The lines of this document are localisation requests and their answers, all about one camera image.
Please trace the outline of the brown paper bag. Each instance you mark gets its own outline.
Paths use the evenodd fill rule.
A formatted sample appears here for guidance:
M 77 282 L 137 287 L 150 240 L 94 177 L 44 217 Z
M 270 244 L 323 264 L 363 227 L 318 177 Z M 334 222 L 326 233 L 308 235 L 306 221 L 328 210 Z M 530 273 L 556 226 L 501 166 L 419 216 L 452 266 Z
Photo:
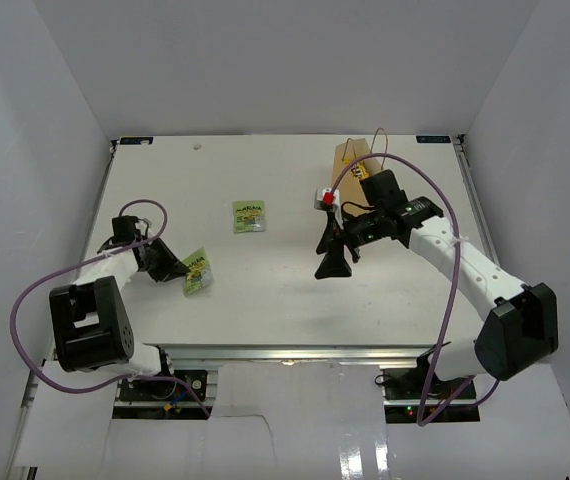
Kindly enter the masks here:
M 333 172 L 330 184 L 338 178 L 343 169 L 348 166 L 352 161 L 371 154 L 374 152 L 374 147 L 379 145 L 377 138 L 380 137 L 383 144 L 383 151 L 388 152 L 389 139 L 387 132 L 383 128 L 377 128 L 372 139 L 366 138 L 353 139 L 348 137 L 342 144 L 335 148 Z M 360 182 L 370 176 L 379 173 L 385 164 L 385 158 L 381 156 L 372 157 L 354 165 L 349 172 L 343 177 L 338 187 L 341 201 L 345 203 L 345 211 L 352 215 L 363 213 L 364 210 L 359 208 L 367 206 L 367 200 L 361 188 Z

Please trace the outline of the yellow m&m's candy bag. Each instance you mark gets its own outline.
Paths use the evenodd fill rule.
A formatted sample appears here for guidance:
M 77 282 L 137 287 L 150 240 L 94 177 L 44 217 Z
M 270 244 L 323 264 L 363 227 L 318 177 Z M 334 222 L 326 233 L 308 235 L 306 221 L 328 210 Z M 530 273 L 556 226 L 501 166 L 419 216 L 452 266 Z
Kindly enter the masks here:
M 344 157 L 342 159 L 342 163 L 347 166 L 354 160 L 354 157 Z M 370 176 L 369 171 L 367 170 L 366 166 L 363 162 L 359 162 L 353 165 L 350 169 L 351 175 L 354 179 L 361 181 Z

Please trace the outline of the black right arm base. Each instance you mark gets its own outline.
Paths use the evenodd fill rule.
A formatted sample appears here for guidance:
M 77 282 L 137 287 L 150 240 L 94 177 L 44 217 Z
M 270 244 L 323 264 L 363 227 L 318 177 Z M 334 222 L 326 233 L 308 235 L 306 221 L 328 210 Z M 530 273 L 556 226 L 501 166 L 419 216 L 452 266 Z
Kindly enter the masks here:
M 432 415 L 452 394 L 465 384 L 465 377 L 449 381 L 434 378 L 426 397 L 423 417 Z M 385 421 L 388 425 L 409 425 L 417 421 L 424 372 L 417 369 L 415 357 L 392 357 L 379 363 L 374 383 L 383 395 Z M 433 423 L 477 423 L 481 420 L 476 401 L 480 399 L 473 383 L 435 417 Z

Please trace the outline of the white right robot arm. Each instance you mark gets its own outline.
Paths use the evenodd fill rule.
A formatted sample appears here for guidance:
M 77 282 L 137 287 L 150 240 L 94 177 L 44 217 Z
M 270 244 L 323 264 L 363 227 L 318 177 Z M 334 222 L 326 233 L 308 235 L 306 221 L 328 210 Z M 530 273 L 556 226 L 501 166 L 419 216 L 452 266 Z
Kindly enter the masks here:
M 359 249 L 389 238 L 400 242 L 450 280 L 474 307 L 483 325 L 472 339 L 449 342 L 418 360 L 418 390 L 437 399 L 453 380 L 488 374 L 507 381 L 557 351 L 557 298 L 544 283 L 528 285 L 505 272 L 469 242 L 457 239 L 452 220 L 426 197 L 407 198 L 385 170 L 361 182 L 367 204 L 362 214 L 343 211 L 338 191 L 317 192 L 314 207 L 327 215 L 316 248 L 322 261 L 316 279 L 352 274 Z

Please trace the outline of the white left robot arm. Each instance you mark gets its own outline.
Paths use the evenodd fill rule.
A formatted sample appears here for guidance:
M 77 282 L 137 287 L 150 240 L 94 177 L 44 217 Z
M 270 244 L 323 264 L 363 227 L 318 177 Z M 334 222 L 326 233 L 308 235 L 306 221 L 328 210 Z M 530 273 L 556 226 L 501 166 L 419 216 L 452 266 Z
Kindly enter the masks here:
M 175 390 L 176 374 L 161 347 L 135 340 L 122 291 L 137 273 L 167 283 L 187 276 L 189 268 L 163 240 L 151 238 L 147 221 L 118 216 L 112 229 L 99 261 L 49 294 L 57 358 L 66 372 L 143 375 L 145 391 L 164 399 Z

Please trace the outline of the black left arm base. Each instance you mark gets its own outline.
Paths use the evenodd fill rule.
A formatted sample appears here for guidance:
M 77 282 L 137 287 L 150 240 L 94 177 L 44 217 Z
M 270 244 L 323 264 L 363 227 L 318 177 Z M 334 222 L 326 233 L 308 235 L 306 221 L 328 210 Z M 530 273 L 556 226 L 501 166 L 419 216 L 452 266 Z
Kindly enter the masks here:
M 174 376 L 185 382 L 202 402 L 205 401 L 208 384 L 206 370 L 175 370 Z M 125 380 L 120 383 L 117 399 L 122 402 L 158 401 L 171 404 L 194 400 L 182 383 L 157 380 L 132 382 Z

